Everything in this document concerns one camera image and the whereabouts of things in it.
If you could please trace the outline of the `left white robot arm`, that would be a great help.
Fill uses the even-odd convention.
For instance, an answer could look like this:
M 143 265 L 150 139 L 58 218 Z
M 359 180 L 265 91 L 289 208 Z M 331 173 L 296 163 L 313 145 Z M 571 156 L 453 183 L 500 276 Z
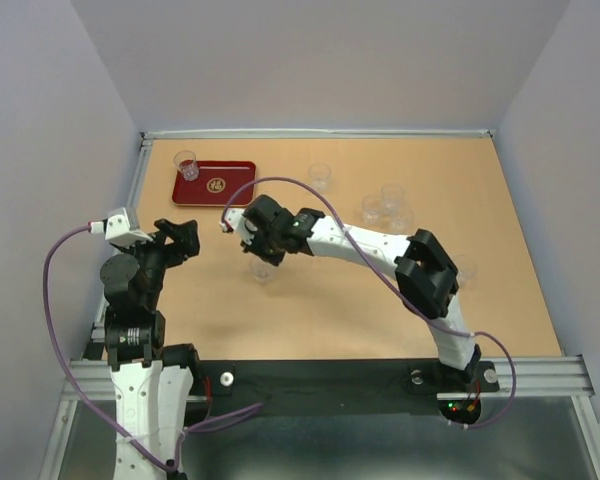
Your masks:
M 168 269 L 200 252 L 198 224 L 155 221 L 127 233 L 100 269 L 107 301 L 105 350 L 116 402 L 116 479 L 178 479 L 187 396 L 202 382 L 191 344 L 165 346 L 158 309 Z

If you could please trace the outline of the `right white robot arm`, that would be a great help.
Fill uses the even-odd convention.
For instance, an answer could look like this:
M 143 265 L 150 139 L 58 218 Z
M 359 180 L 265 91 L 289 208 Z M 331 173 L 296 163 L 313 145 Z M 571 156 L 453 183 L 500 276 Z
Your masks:
M 222 225 L 240 236 L 245 253 L 273 266 L 287 254 L 304 254 L 371 268 L 427 323 L 443 384 L 462 390 L 475 380 L 481 351 L 461 311 L 458 269 L 430 231 L 419 229 L 411 236 L 375 232 L 319 210 L 292 213 L 267 195 L 246 208 L 229 209 Z

